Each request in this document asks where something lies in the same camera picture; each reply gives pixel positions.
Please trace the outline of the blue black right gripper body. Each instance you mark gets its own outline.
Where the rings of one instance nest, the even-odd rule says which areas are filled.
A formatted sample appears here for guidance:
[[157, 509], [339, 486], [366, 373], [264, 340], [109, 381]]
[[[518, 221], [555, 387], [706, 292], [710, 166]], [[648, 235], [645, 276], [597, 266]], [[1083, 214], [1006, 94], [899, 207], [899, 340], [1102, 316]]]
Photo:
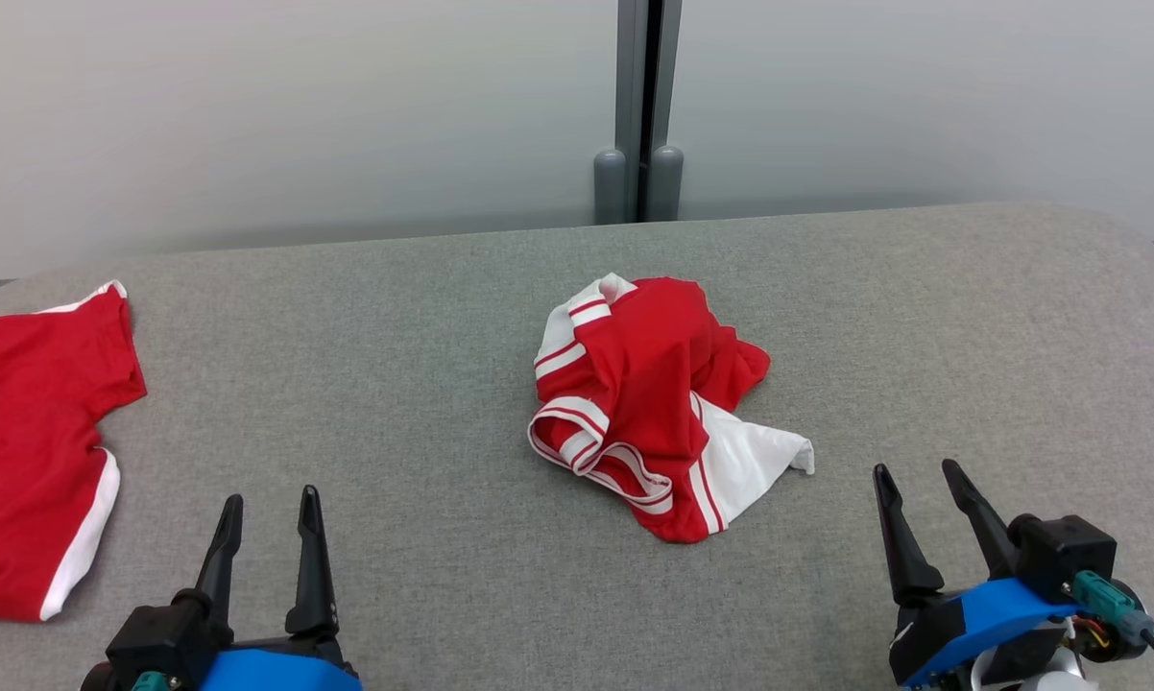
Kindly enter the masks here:
[[934, 688], [964, 675], [1007, 685], [1046, 673], [1063, 646], [1074, 601], [1048, 603], [1019, 579], [982, 583], [901, 608], [889, 668], [898, 688]]

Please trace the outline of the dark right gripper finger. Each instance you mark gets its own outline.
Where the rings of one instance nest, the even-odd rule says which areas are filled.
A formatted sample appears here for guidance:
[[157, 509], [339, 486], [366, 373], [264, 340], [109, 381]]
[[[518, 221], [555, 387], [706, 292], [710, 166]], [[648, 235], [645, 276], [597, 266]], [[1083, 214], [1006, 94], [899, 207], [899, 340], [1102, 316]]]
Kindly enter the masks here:
[[887, 576], [898, 607], [928, 607], [942, 596], [945, 586], [941, 570], [928, 563], [902, 516], [902, 495], [885, 464], [872, 467], [881, 541], [883, 541]]
[[1013, 569], [1016, 569], [1017, 548], [1007, 534], [1007, 525], [958, 461], [943, 459], [941, 468], [943, 476], [946, 478], [951, 498], [971, 521], [980, 551], [989, 569], [990, 581], [1016, 577]]

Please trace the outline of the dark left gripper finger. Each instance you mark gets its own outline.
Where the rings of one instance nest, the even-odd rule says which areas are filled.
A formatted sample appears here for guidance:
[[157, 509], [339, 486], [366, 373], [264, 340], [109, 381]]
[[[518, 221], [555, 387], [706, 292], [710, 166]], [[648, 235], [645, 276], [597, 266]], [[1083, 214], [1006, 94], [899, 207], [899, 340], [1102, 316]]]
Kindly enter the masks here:
[[284, 629], [292, 637], [334, 637], [339, 632], [325, 521], [317, 487], [306, 485], [298, 512], [301, 554], [298, 559], [295, 604], [288, 608]]
[[196, 581], [196, 589], [204, 593], [209, 600], [208, 625], [222, 646], [234, 643], [234, 633], [228, 625], [228, 599], [233, 559], [242, 546], [242, 529], [243, 497], [240, 494], [232, 494], [223, 504], [220, 520], [213, 529], [213, 538]]

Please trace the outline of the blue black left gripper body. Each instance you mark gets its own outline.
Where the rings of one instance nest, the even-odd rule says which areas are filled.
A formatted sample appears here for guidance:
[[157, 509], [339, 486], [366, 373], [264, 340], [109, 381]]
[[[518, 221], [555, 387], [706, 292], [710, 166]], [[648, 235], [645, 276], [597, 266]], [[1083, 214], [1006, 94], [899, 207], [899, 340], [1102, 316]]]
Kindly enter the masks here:
[[213, 660], [203, 690], [361, 690], [336, 634], [235, 643]]

